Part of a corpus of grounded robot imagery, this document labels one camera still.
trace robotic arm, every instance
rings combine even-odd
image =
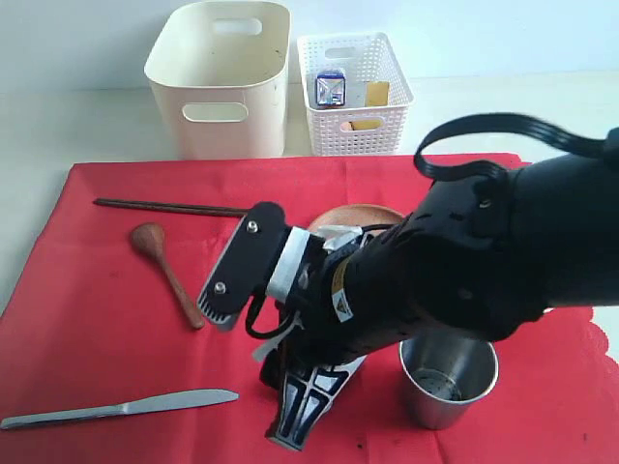
[[[568,154],[519,169],[486,160],[438,166],[421,154],[437,140],[480,132],[519,133]],[[261,378],[280,391],[267,435],[300,450],[364,356],[420,323],[494,341],[548,307],[618,304],[618,160],[619,130],[594,140],[527,116],[482,114],[426,137],[414,163],[432,187],[380,235],[357,228],[325,240],[285,224],[278,205],[256,205],[198,305],[230,330],[252,298],[246,330],[272,340]],[[257,333],[268,296],[280,326]]]

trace white wall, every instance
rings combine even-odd
[[[293,40],[387,32],[411,77],[619,69],[614,0],[281,2],[293,13]],[[144,86],[154,39],[186,3],[0,0],[0,92]]]

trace wooden plate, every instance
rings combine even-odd
[[[404,216],[395,210],[378,205],[343,205],[317,217],[309,232],[315,232],[322,225],[373,225],[397,224]]]

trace chopsticks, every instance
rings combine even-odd
[[[227,218],[242,218],[249,211],[244,208],[230,208],[226,206],[185,205],[182,203],[158,203],[156,201],[119,200],[114,198],[97,198],[93,203],[100,206],[111,206],[112,208],[160,211],[185,215],[222,216]]]

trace knife handle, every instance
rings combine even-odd
[[[115,404],[113,406],[100,406],[97,408],[71,409],[69,411],[58,411],[57,413],[30,414],[28,416],[16,416],[6,418],[0,422],[0,428],[9,429],[26,427],[29,425],[51,423],[58,421],[77,421],[83,419],[104,418],[107,416],[122,416],[127,414],[126,404]]]

